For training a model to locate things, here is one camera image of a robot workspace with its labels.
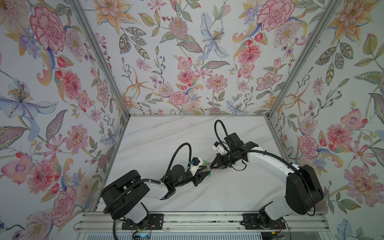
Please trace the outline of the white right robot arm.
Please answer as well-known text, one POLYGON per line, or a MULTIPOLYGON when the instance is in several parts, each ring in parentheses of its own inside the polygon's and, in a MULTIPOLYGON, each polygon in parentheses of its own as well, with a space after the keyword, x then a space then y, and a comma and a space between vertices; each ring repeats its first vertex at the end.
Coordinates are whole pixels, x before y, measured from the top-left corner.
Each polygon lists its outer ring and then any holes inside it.
POLYGON ((212 169, 229 168, 241 160, 266 170, 285 184, 285 193, 259 210, 261 222, 275 221, 293 213, 305 215, 324 199, 324 191, 311 166, 295 165, 256 143, 243 143, 236 133, 226 137, 225 142, 229 144, 227 147, 221 142, 213 145, 217 156, 211 164, 212 169))

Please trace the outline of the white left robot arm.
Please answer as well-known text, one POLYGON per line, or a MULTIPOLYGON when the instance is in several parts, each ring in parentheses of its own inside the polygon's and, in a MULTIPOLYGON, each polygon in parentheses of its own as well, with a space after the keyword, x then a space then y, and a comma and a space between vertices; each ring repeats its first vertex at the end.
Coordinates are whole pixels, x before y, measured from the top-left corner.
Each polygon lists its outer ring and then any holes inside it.
POLYGON ((188 164, 168 168, 160 180, 143 179, 138 171, 132 170, 106 186, 101 193, 105 203, 103 213, 113 220, 128 219, 135 224, 147 222, 150 213, 142 202, 144 198, 167 200, 176 193, 176 188, 192 183, 197 187, 210 175, 206 166, 188 164))

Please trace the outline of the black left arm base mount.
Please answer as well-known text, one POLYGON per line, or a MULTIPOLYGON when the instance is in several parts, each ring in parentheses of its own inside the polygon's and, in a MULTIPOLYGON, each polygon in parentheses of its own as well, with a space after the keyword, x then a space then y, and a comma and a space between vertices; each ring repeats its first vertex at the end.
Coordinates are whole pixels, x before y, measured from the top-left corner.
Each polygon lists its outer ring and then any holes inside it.
POLYGON ((132 220, 123 222, 122 230, 162 230, 164 224, 164 214, 150 214, 140 223, 136 224, 132 220))

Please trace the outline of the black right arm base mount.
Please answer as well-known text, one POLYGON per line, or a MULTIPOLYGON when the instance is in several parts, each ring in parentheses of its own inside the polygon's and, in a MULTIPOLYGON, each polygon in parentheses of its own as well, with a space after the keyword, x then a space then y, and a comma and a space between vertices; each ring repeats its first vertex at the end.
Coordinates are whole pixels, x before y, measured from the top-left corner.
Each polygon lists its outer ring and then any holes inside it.
POLYGON ((259 213, 242 214, 240 225, 246 230, 285 230, 287 228, 283 218, 271 220, 268 216, 259 213))

